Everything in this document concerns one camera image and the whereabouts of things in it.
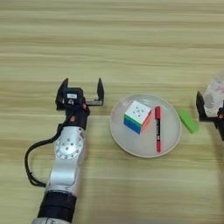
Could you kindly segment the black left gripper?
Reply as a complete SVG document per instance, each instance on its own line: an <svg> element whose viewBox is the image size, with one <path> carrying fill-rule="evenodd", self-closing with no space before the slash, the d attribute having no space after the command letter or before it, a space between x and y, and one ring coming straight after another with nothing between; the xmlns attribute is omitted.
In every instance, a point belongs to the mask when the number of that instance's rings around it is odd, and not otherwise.
<svg viewBox="0 0 224 224"><path fill-rule="evenodd" d="M64 110L64 91L68 86L68 79L64 79L58 89L55 104L57 110ZM66 111L65 126L75 126L85 129L87 127L88 116L90 115L91 106L102 106L104 101L104 87L102 79L99 78L97 85L98 101L86 101L80 106L73 106L70 110Z"/></svg>

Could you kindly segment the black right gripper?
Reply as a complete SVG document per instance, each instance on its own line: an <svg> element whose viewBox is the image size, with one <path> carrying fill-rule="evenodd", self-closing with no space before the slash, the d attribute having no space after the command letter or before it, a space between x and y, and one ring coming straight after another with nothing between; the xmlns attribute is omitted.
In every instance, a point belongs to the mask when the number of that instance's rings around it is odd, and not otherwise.
<svg viewBox="0 0 224 224"><path fill-rule="evenodd" d="M201 121L214 123L218 130L224 131L224 108L219 108L216 117L208 117L204 109L204 99L200 92L196 96L196 107Z"/></svg>

